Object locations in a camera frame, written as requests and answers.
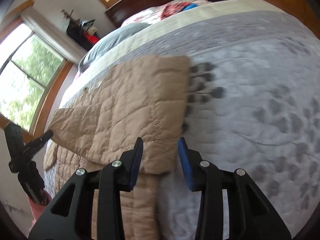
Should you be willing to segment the left hand black glove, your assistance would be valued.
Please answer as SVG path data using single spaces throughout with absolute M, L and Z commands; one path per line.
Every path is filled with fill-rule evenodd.
M 44 181 L 34 161 L 28 162 L 18 173 L 18 181 L 29 199 L 38 205 L 48 205 L 50 196 L 44 190 Z

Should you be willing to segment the left forearm pink sleeve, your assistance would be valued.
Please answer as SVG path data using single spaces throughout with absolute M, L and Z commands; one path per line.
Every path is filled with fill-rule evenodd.
M 37 220 L 42 215 L 42 213 L 45 210 L 46 206 L 52 200 L 50 194 L 46 190 L 44 190 L 43 192 L 44 192 L 44 194 L 46 196 L 46 202 L 44 204 L 36 204 L 34 201 L 32 201 L 32 199 L 29 198 L 29 196 L 27 196 L 27 200 L 28 200 L 28 203 L 29 203 L 29 206 L 30 206 L 30 209 L 31 209 L 31 213 L 33 215 L 33 220 L 31 222 L 31 226 L 30 226 L 29 232 L 31 232 L 33 226 L 36 224 Z

